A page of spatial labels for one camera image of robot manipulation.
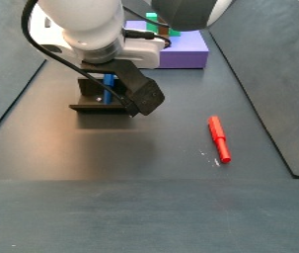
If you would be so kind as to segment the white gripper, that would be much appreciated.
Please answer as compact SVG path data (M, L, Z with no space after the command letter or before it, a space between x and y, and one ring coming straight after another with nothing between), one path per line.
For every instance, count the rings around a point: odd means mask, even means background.
M30 34L73 64L126 59L137 68L157 68L163 40L126 38L124 26L121 4L37 4Z

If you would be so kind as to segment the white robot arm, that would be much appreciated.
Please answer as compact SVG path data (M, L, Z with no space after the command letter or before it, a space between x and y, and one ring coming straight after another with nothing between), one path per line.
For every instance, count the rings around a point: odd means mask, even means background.
M143 0L169 28L180 32L211 26L233 0ZM28 30L46 52L77 63L126 59L139 68L159 67L164 42L132 38L122 0L30 0Z

